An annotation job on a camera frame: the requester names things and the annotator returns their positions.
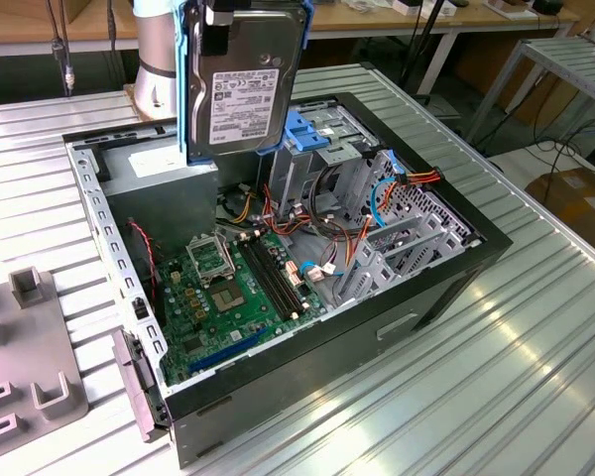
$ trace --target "slotted aluminum surface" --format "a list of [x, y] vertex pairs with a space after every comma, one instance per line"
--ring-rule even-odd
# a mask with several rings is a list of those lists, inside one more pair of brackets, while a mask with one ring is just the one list
[[[354, 92], [514, 241], [446, 315], [181, 474], [595, 474], [595, 254], [534, 211], [376, 71], [303, 71], [294, 97]], [[0, 280], [53, 272], [91, 410], [0, 474], [178, 474], [141, 441], [119, 325], [60, 134], [137, 118], [120, 93], [0, 106]]]
[[584, 38], [528, 40], [523, 53], [595, 99], [595, 44]]

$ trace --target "motherboard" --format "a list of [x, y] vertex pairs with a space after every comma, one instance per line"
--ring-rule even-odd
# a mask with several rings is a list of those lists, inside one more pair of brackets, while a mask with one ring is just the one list
[[273, 232], [232, 241], [216, 233], [186, 250], [157, 266], [168, 385], [326, 313]]

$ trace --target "cardboard box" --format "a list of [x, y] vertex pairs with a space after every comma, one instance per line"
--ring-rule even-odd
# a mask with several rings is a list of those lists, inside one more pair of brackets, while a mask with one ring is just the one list
[[[542, 203], [549, 174], [527, 186], [527, 193]], [[586, 169], [555, 173], [546, 208], [595, 248], [595, 174]]]
[[[0, 0], [0, 12], [21, 17], [37, 18], [38, 20], [49, 21], [46, 0]], [[66, 21], [72, 22], [77, 15], [90, 3], [90, 0], [64, 0], [63, 7], [66, 13]], [[51, 0], [53, 13], [60, 27], [60, 0]]]

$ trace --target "workbench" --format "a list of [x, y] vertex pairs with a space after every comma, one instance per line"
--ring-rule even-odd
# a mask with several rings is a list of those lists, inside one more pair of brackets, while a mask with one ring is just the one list
[[[430, 93], [456, 38], [461, 33], [507, 32], [519, 30], [556, 30], [555, 35], [565, 37], [579, 17], [567, 9], [556, 17], [539, 15], [526, 20], [509, 20], [493, 12], [483, 0], [470, 0], [466, 8], [456, 15], [437, 19], [432, 33], [442, 35], [441, 41], [418, 90]], [[136, 50], [137, 28], [132, 8], [127, 0], [113, 0], [117, 25], [118, 50]], [[106, 0], [92, 0], [68, 25], [68, 38], [72, 52], [110, 50], [106, 23]], [[339, 1], [332, 5], [317, 5], [310, 40], [335, 38], [364, 38], [411, 35], [417, 17], [404, 16], [389, 8], [377, 8], [370, 13], [359, 13]], [[419, 27], [425, 25], [421, 18]], [[45, 55], [51, 53], [51, 25], [41, 20], [0, 13], [0, 57], [17, 55]]]
[[[302, 71], [353, 92], [513, 240], [430, 326], [181, 474], [595, 474], [595, 251], [376, 70]], [[123, 92], [0, 106], [0, 282], [51, 271], [90, 403], [0, 474], [179, 474], [143, 443], [112, 354], [121, 325], [60, 135], [138, 122]]]

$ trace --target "wooden table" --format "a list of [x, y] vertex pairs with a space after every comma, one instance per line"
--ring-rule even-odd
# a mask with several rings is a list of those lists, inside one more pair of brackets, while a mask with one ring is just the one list
[[[438, 19], [432, 33], [442, 35], [438, 49], [429, 65], [419, 93], [431, 91], [438, 74], [461, 33], [499, 32], [515, 30], [557, 30], [556, 36], [566, 36], [579, 18], [562, 9], [557, 17], [511, 21], [482, 5], [483, 0], [470, 0], [469, 7], [460, 8], [453, 17]], [[117, 23], [118, 50], [137, 49], [137, 28], [132, 8], [126, 0], [113, 0]], [[68, 25], [72, 52], [107, 51], [110, 49], [106, 24], [106, 0], [92, 0], [83, 12]], [[410, 35], [415, 16], [404, 16], [391, 9], [377, 8], [359, 13], [342, 3], [318, 5], [309, 38], [362, 38]], [[421, 18], [419, 27], [425, 24]], [[48, 22], [0, 13], [0, 57], [43, 55], [51, 52], [51, 26]]]

